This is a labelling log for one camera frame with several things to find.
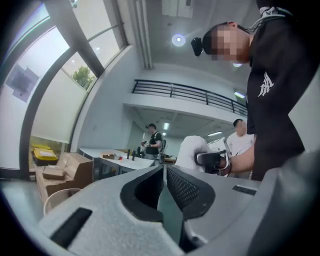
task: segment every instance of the tree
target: tree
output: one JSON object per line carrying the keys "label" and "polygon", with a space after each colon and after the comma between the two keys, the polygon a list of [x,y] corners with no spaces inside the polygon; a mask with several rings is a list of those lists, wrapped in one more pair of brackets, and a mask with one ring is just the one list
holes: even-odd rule
{"label": "tree", "polygon": [[90,75],[90,69],[88,67],[81,66],[78,71],[73,73],[72,78],[84,89],[88,89],[95,77]]}

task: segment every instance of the floor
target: floor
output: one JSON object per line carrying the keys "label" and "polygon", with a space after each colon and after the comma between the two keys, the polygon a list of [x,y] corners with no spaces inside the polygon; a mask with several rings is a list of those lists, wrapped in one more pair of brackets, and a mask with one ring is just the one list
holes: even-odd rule
{"label": "floor", "polygon": [[24,180],[0,180],[0,187],[14,214],[19,220],[36,225],[43,217],[44,204],[37,182]]}

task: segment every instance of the white wall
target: white wall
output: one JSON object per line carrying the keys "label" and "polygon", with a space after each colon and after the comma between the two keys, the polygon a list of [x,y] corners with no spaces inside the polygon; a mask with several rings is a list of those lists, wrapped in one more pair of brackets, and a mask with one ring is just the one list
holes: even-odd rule
{"label": "white wall", "polygon": [[140,72],[136,48],[128,46],[107,67],[89,93],[75,127],[72,152],[81,147],[126,148],[133,120],[123,103]]}
{"label": "white wall", "polygon": [[143,70],[139,78],[192,86],[236,100],[233,84],[215,75],[172,64],[155,63],[153,67]]}
{"label": "white wall", "polygon": [[164,136],[163,139],[166,140],[166,149],[164,153],[169,156],[178,157],[180,145],[184,141],[184,138]]}
{"label": "white wall", "polygon": [[143,141],[144,130],[142,130],[135,122],[132,122],[130,135],[126,145],[126,149],[137,151],[137,147],[141,147]]}
{"label": "white wall", "polygon": [[156,109],[160,111],[173,110],[175,112],[183,113],[186,115],[192,114],[210,119],[220,119],[230,123],[233,123],[236,119],[242,119],[245,122],[247,121],[245,117],[233,112],[223,110],[214,106],[178,98],[128,93],[124,102],[130,107]]}

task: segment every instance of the fluorescent light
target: fluorescent light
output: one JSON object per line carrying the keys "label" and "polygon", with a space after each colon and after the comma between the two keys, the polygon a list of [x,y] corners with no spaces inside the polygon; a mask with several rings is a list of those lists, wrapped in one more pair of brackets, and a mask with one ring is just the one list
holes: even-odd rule
{"label": "fluorescent light", "polygon": [[211,133],[208,136],[215,136],[215,135],[218,135],[218,134],[222,134],[222,131],[217,131],[215,133]]}
{"label": "fluorescent light", "polygon": [[242,66],[242,64],[241,64],[241,63],[232,63],[232,65],[233,65],[234,67],[236,67],[236,68],[239,68],[239,67],[241,67],[241,66]]}
{"label": "fluorescent light", "polygon": [[170,123],[165,122],[165,123],[164,123],[164,126],[163,126],[163,129],[164,129],[164,130],[168,130],[168,129],[169,129],[169,125],[170,125]]}
{"label": "fluorescent light", "polygon": [[243,94],[241,94],[241,93],[239,93],[237,91],[234,93],[234,95],[239,97],[239,98],[241,98],[241,99],[244,99],[246,97],[246,96],[244,96]]}

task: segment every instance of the cardboard box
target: cardboard box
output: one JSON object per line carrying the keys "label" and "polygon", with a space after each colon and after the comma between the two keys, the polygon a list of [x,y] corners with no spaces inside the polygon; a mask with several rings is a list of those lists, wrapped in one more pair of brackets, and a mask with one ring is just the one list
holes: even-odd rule
{"label": "cardboard box", "polygon": [[83,189],[93,182],[93,161],[78,153],[63,153],[57,166],[64,172],[63,180],[44,178],[43,172],[47,166],[35,168],[36,183],[43,202],[57,191]]}
{"label": "cardboard box", "polygon": [[42,176],[48,180],[64,180],[65,173],[64,170],[59,166],[46,166],[43,169]]}
{"label": "cardboard box", "polygon": [[103,152],[100,157],[105,159],[115,159],[115,154],[113,152]]}

